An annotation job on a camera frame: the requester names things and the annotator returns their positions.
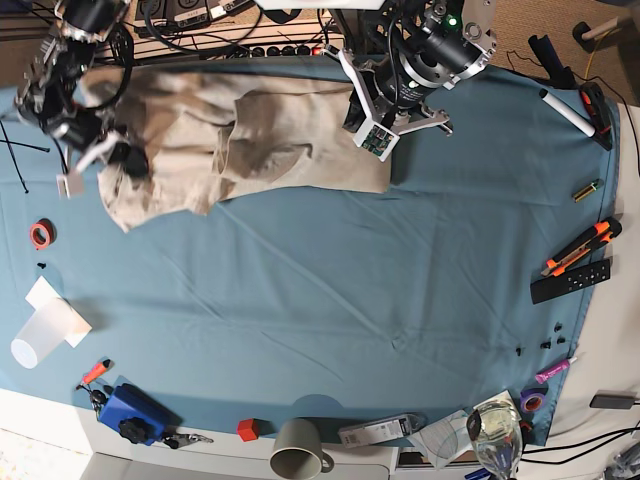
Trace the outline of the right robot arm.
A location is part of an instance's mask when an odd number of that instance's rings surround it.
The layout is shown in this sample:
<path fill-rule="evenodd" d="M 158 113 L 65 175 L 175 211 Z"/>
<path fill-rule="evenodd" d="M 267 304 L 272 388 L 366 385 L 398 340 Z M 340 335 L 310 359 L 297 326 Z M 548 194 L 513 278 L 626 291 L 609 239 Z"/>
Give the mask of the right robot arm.
<path fill-rule="evenodd" d="M 121 167 L 134 179 L 149 173 L 144 149 L 115 120 L 134 67 L 134 41 L 123 23 L 129 6 L 128 1 L 57 2 L 55 22 L 14 100 L 18 117 L 56 145 L 61 156 L 56 183 L 67 197 L 83 191 L 82 173 L 97 160 Z M 123 66 L 120 84 L 98 105 L 81 105 L 74 100 L 75 90 L 105 43 Z"/>

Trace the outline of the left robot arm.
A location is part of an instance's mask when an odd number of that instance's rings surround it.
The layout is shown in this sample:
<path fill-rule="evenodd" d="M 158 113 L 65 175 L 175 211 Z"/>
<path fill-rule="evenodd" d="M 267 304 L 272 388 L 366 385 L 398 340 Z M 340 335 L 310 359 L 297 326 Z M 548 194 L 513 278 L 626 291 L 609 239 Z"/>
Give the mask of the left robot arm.
<path fill-rule="evenodd" d="M 492 1 L 386 1 L 362 20 L 382 60 L 325 46 L 353 85 L 343 127 L 355 145 L 386 161 L 405 134 L 428 128 L 452 134 L 449 114 L 429 107 L 427 98 L 490 63 L 494 16 Z"/>

